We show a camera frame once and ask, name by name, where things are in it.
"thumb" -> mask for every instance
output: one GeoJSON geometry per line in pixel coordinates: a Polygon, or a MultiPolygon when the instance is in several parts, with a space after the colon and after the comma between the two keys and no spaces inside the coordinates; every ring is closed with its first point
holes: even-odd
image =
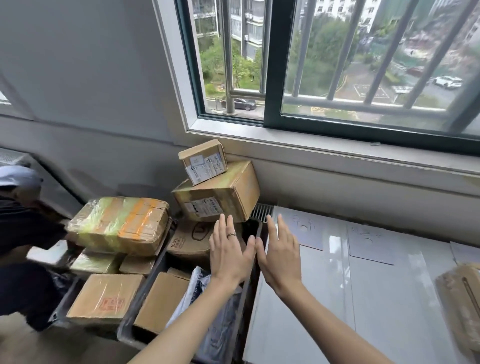
{"type": "Polygon", "coordinates": [[[257,259],[260,268],[263,269],[267,265],[267,254],[265,253],[264,242],[261,238],[255,240],[255,248],[257,251],[257,259]]]}
{"type": "Polygon", "coordinates": [[[255,237],[253,235],[250,235],[250,238],[248,238],[247,248],[243,252],[243,256],[251,262],[255,259],[255,237]]]}

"red stamp on box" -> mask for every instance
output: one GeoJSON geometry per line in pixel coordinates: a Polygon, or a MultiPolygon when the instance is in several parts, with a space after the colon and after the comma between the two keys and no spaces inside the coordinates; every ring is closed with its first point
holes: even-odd
{"type": "Polygon", "coordinates": [[[125,299],[124,298],[104,298],[98,309],[100,311],[119,311],[125,306],[125,299]]]}

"air conditioner unit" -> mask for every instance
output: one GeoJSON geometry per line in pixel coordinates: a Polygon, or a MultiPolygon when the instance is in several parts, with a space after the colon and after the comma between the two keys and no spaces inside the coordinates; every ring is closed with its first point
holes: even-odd
{"type": "Polygon", "coordinates": [[[0,166],[25,166],[36,170],[40,177],[43,178],[40,201],[67,218],[73,218],[83,207],[30,154],[0,148],[0,166]]]}

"person in dark clothing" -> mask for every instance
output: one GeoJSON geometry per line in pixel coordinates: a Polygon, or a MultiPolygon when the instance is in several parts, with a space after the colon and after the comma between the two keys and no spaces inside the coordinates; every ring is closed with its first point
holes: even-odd
{"type": "MultiPolygon", "coordinates": [[[[47,250],[65,237],[62,224],[30,208],[40,196],[41,183],[30,168],[0,167],[0,255],[23,245],[47,250]]],[[[43,266],[26,262],[0,267],[0,316],[19,312],[31,328],[42,331],[50,326],[60,300],[43,266]]]]}

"black car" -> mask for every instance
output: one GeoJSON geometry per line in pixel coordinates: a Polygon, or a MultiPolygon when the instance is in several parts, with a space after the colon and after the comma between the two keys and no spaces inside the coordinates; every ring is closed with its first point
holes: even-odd
{"type": "MultiPolygon", "coordinates": [[[[257,108],[257,103],[255,100],[245,100],[242,98],[235,98],[233,99],[235,102],[235,108],[236,109],[241,109],[241,110],[255,110],[257,108]]],[[[226,108],[227,107],[227,102],[225,100],[222,100],[222,107],[226,108]]]]}

